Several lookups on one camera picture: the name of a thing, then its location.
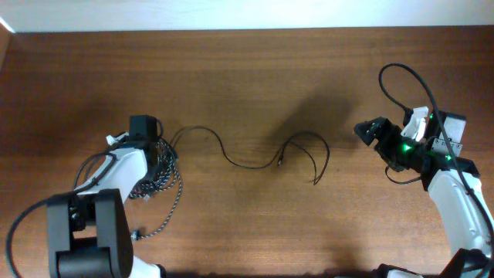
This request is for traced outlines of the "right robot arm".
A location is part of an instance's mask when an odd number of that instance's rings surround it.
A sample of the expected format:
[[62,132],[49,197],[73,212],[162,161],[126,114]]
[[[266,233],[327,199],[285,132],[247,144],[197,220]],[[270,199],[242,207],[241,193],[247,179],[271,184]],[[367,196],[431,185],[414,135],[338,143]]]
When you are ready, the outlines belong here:
[[452,258],[442,277],[493,275],[493,217],[483,198],[474,162],[461,158],[463,116],[427,107],[405,114],[399,127],[385,117],[356,124],[354,132],[399,172],[416,171],[434,202],[448,238]]

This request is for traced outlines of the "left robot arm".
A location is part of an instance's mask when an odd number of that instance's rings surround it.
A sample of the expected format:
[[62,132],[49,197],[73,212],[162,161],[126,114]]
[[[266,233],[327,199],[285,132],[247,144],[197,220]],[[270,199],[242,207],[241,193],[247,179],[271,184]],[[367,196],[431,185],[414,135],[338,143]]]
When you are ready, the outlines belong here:
[[157,172],[162,125],[149,115],[130,118],[130,129],[109,136],[105,161],[74,191],[46,205],[52,277],[164,277],[166,270],[134,255],[124,202]]

